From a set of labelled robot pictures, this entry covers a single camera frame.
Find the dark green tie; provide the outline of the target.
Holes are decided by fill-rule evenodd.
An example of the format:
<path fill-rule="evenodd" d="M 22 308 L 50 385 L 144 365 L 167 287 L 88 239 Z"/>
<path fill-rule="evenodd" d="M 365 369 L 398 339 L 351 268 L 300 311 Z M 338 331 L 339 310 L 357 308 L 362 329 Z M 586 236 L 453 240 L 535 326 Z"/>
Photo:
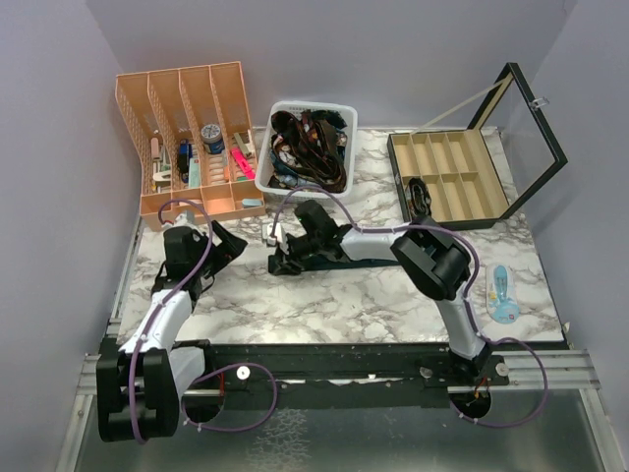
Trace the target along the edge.
<path fill-rule="evenodd" d="M 313 256 L 305 260 L 306 271 L 323 271 L 323 270 L 341 270 L 341 269 L 354 269 L 354 268 L 374 268 L 374 267 L 387 267 L 398 266 L 396 261 L 387 260 L 359 260 L 359 261 L 330 261 L 323 256 Z"/>

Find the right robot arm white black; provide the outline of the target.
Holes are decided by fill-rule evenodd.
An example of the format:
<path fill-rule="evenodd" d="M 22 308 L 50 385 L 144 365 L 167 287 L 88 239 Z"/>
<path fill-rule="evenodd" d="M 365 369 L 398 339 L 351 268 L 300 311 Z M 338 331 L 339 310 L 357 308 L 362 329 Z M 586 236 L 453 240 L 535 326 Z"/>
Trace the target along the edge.
<path fill-rule="evenodd" d="M 339 224 L 315 200 L 299 204 L 295 215 L 302 236 L 285 232 L 278 218 L 262 227 L 262 241 L 275 249 L 268 257 L 271 274 L 398 264 L 443 320 L 450 357 L 446 371 L 461 384 L 474 384 L 486 374 L 490 348 L 469 300 L 478 257 L 457 233 L 427 215 L 398 227 Z"/>

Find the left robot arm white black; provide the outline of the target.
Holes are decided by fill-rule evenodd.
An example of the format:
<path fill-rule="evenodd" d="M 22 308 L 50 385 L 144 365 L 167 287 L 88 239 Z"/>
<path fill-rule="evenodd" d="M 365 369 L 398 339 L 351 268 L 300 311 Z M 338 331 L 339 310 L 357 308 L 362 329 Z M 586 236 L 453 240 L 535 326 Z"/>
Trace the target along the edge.
<path fill-rule="evenodd" d="M 248 243 L 213 222 L 209 233 L 168 224 L 163 244 L 165 260 L 146 316 L 116 352 L 101 355 L 96 364 L 98 431 L 107 443 L 173 436 L 186 389 L 216 379 L 209 342 L 179 342 L 176 336 L 215 275 Z"/>

